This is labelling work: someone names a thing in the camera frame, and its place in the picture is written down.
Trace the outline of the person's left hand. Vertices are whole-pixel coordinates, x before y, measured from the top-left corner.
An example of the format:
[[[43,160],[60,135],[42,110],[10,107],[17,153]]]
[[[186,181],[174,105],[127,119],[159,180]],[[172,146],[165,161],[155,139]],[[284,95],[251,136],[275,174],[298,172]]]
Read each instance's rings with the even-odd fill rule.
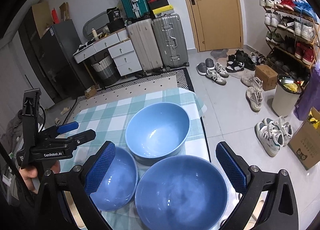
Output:
[[[56,161],[52,167],[51,167],[51,170],[54,172],[54,173],[59,173],[60,172],[60,162],[59,161]],[[26,167],[24,169],[19,169],[19,172],[27,186],[27,188],[37,194],[38,193],[38,189],[35,188],[34,186],[34,183],[33,183],[33,179],[36,179],[37,178],[37,169],[34,167],[34,166],[31,166],[31,167]]]

